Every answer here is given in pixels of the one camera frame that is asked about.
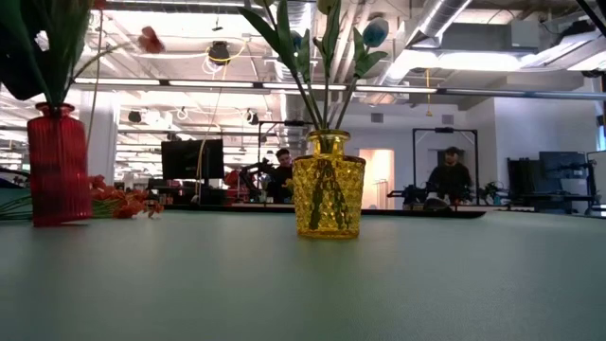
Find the gray tabletop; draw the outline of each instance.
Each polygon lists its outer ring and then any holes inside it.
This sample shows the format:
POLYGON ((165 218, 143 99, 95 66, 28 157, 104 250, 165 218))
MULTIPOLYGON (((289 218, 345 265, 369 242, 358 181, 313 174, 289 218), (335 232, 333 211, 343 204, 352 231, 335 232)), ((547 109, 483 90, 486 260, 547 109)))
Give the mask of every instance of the gray tabletop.
POLYGON ((165 213, 0 225, 0 340, 606 340, 606 224, 165 213))

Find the computer monitor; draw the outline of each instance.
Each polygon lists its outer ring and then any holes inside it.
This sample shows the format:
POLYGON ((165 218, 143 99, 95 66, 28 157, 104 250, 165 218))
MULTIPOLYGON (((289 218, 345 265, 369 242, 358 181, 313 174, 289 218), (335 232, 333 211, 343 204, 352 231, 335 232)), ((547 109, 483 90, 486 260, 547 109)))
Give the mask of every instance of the computer monitor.
POLYGON ((585 153, 540 152, 543 176, 547 179, 585 179, 585 153))
POLYGON ((163 179, 223 179, 223 140, 206 141, 198 177, 196 170, 201 146, 201 140, 162 142, 163 179))

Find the vase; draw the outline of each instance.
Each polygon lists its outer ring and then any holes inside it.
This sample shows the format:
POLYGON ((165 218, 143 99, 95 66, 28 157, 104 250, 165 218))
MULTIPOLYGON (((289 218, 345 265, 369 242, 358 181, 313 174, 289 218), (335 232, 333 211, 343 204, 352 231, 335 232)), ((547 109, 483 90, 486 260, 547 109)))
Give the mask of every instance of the vase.
POLYGON ((294 210, 299 236, 351 239, 360 233, 363 158, 345 155, 349 133, 319 130, 309 134, 313 155, 294 161, 294 210))
POLYGON ((72 105, 52 110, 39 103, 36 109, 43 115, 27 123, 34 226, 88 219, 92 199, 84 125, 70 116, 72 105))

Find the person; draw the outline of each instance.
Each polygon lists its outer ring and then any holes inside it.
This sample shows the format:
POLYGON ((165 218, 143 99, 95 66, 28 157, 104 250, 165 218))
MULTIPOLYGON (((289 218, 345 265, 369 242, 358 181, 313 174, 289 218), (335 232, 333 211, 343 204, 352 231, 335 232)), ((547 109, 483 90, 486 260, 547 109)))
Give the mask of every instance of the person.
POLYGON ((287 149, 277 151, 276 157, 279 166, 272 172, 273 181, 268 185, 268 196, 273 197, 276 204, 289 203, 293 194, 284 185, 286 180, 293 178, 293 159, 287 149))
POLYGON ((427 182, 428 187, 436 191, 440 199, 448 195, 451 203, 464 199, 466 190, 472 185, 470 171, 458 162, 459 155, 457 147, 447 149, 444 164, 432 171, 427 182))

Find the blue flower bud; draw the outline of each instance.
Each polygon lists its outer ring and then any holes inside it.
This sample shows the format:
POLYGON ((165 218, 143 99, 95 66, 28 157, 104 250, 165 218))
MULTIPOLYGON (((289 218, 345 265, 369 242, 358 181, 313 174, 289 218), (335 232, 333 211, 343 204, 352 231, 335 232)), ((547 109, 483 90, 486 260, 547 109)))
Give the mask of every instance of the blue flower bud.
POLYGON ((387 38, 389 24, 384 18, 375 18, 365 28, 362 37, 368 47, 379 47, 387 38))
POLYGON ((298 51, 303 44, 303 37, 297 31, 291 31, 291 39, 293 39, 294 52, 298 51))

